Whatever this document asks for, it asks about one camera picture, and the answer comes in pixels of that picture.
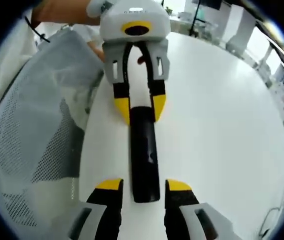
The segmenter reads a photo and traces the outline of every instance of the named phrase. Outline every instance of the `white table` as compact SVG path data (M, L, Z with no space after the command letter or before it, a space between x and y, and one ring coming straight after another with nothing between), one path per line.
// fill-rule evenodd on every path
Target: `white table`
M155 125L161 183L158 202L134 203L130 189L129 128L114 107L103 79L97 91L82 150L79 194L124 179L119 239L167 239L165 179L189 184L253 239L270 208L284 199L284 126L265 84L246 63L228 52L185 35L170 33L167 101ZM129 59L133 106L147 104L146 68L139 50Z

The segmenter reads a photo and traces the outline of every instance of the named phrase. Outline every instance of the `black cable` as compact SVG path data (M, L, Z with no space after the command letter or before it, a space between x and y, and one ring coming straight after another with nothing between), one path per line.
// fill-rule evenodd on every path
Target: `black cable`
M35 28L32 27L32 25L31 25L30 21L27 19L27 17L24 17L24 19L25 19L27 25L40 37L40 39L50 43L49 40L47 40L45 37L43 37L41 34L39 34L38 31L35 30Z
M188 34L189 36L191 36L193 34L193 32L194 32L194 25L195 25L195 21L196 21L198 10L200 8L200 4L201 4L201 0L198 1L196 12L195 12L195 16L194 16L194 19L193 19L193 22L192 22L192 26L191 26L189 34Z

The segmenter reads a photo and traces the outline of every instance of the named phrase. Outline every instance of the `white tabletop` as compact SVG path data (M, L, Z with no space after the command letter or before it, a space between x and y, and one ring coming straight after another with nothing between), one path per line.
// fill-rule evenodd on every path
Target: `white tabletop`
M114 107L104 78L87 123L79 194L124 179L119 239L167 239L165 179L190 185L234 224L243 239L257 235L268 210L284 194L284 126L262 79L246 63L195 38L170 33L167 101L155 125L161 199L134 203L130 189L129 128ZM129 59L132 104L146 104L146 68Z

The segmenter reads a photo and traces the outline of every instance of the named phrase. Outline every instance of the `white wall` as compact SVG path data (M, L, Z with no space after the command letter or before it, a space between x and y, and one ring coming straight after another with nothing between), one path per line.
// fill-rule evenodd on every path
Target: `white wall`
M192 3L192 0L186 0L184 11L192 13L194 16L196 7L197 4ZM206 6L202 6L201 9L204 12L205 21L218 25L215 31L216 36L222 37L227 25L228 17L231 12L231 7L228 4L222 2L221 8L219 10Z

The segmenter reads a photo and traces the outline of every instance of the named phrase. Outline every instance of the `gray mesh fabric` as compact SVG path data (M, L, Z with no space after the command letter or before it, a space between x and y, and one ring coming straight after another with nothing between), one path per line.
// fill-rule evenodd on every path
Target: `gray mesh fabric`
M0 103L0 214L20 239L40 238L51 218L77 201L84 131L67 93L81 89L77 117L87 118L102 72L102 62L74 31L52 39L24 65Z

